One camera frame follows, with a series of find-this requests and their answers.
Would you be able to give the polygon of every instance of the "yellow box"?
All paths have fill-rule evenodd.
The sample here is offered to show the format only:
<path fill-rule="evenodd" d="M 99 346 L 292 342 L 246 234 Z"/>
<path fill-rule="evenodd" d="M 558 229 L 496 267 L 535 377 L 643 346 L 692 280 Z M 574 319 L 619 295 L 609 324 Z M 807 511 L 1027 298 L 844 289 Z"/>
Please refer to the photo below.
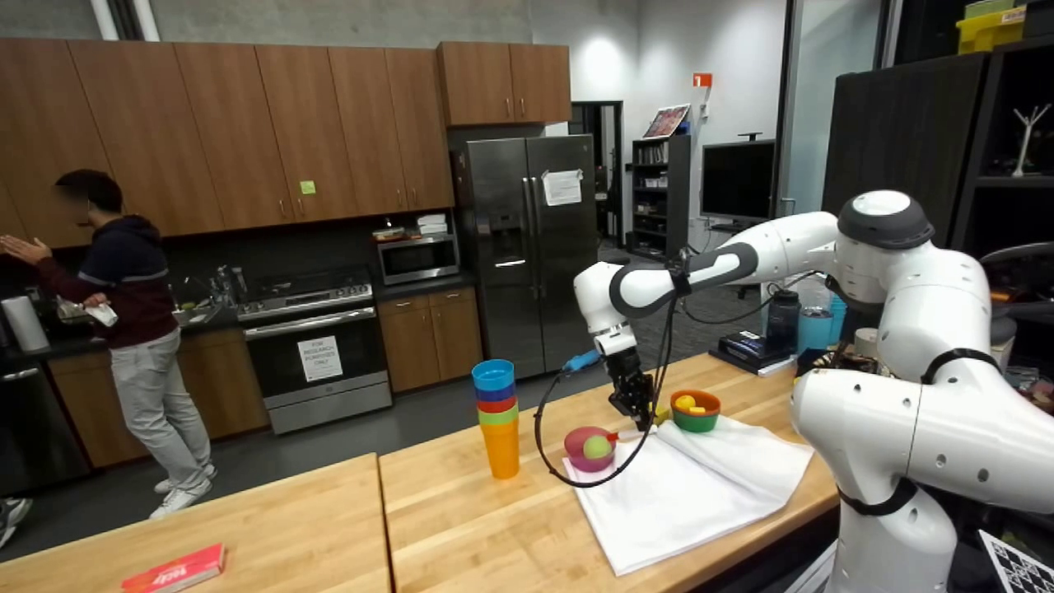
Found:
<path fill-rule="evenodd" d="M 1024 7 L 981 14 L 960 21 L 960 56 L 962 54 L 993 54 L 994 47 L 1020 44 L 1024 36 Z"/>

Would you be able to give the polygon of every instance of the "white pants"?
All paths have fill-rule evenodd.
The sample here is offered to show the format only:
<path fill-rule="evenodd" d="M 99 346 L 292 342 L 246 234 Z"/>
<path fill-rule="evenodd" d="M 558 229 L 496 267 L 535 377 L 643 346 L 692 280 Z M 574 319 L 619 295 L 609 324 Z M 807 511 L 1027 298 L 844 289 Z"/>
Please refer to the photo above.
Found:
<path fill-rule="evenodd" d="M 175 490 L 197 488 L 210 440 L 177 370 L 181 329 L 109 353 L 127 433 L 164 467 Z"/>

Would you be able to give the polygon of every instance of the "monitor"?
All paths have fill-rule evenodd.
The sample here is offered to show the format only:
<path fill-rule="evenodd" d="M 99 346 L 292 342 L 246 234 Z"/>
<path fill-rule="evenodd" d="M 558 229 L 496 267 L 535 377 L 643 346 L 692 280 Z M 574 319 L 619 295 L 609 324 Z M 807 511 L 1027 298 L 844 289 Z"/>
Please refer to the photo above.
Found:
<path fill-rule="evenodd" d="M 772 222 L 774 205 L 774 142 L 738 142 L 702 149 L 702 215 Z"/>

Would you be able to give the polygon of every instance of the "lower cabinet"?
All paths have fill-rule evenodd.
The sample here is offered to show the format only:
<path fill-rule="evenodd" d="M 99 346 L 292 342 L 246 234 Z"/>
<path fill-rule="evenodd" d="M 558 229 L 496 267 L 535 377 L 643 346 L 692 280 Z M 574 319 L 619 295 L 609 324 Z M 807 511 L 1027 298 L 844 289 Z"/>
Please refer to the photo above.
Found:
<path fill-rule="evenodd" d="M 185 338 L 177 364 L 210 440 L 266 425 L 261 385 L 242 329 Z M 145 454 L 126 429 L 109 377 L 109 353 L 51 358 L 51 370 L 97 467 Z"/>
<path fill-rule="evenodd" d="M 474 289 L 383 299 L 383 338 L 392 392 L 468 377 L 481 358 Z"/>

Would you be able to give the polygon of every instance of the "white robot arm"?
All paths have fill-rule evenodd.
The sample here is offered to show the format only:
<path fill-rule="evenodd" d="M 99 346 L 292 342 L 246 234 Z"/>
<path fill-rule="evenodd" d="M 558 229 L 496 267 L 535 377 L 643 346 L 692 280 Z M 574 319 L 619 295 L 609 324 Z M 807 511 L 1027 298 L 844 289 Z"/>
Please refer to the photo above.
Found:
<path fill-rule="evenodd" d="M 1054 511 L 1054 422 L 989 355 L 989 280 L 929 243 L 898 193 L 830 215 L 759 223 L 681 269 L 596 264 L 575 277 L 579 314 L 614 377 L 614 406 L 649 429 L 629 317 L 698 288 L 772 283 L 827 269 L 851 307 L 881 307 L 881 370 L 814 370 L 794 390 L 794 425 L 833 467 L 839 542 L 827 589 L 941 589 L 956 532 L 917 486 L 1010 511 Z"/>

